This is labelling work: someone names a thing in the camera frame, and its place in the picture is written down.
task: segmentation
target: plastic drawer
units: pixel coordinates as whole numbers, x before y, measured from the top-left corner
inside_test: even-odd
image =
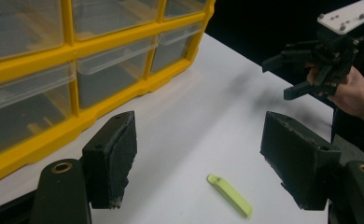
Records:
[[[77,60],[80,108],[95,105],[141,80],[147,53],[156,47],[149,37]]]
[[[167,0],[164,18],[166,20],[202,12],[207,0]]]
[[[157,0],[73,0],[75,38],[85,40],[156,20]]]
[[[184,59],[191,39],[202,28],[203,25],[199,22],[160,34],[159,45],[156,47],[150,74],[153,75]]]
[[[63,44],[60,0],[0,0],[0,59]]]
[[[0,85],[0,152],[71,115],[71,63]]]

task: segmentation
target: white table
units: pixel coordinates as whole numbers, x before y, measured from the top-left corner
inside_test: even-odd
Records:
[[[120,210],[91,210],[94,224],[325,224],[327,211],[300,210],[259,153],[266,111],[288,115],[329,140],[332,110],[309,95],[284,101],[289,86],[204,35],[186,72],[102,117],[44,160],[2,179],[0,204],[35,189],[49,163],[80,158],[109,118],[134,110],[138,154],[130,184]],[[224,177],[252,204],[249,221],[208,184],[209,174]]]

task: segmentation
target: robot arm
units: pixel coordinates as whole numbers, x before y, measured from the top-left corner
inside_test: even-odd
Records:
[[[284,63],[294,63],[296,68],[303,68],[305,63],[318,67],[314,84],[306,81],[284,90],[286,100],[311,92],[333,95],[351,66],[359,67],[364,60],[364,35],[359,38],[347,35],[364,23],[364,0],[321,14],[318,22],[325,27],[317,31],[317,40],[288,44],[280,54],[262,64],[263,72],[272,71]]]

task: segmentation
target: yellow-green object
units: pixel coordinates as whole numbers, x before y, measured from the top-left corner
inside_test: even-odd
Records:
[[[208,182],[235,208],[243,217],[252,217],[252,206],[225,179],[209,175]]]

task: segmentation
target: small green object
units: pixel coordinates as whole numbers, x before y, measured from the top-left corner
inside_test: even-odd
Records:
[[[252,217],[252,206],[225,179],[209,175],[207,181],[235,208],[243,217]]]

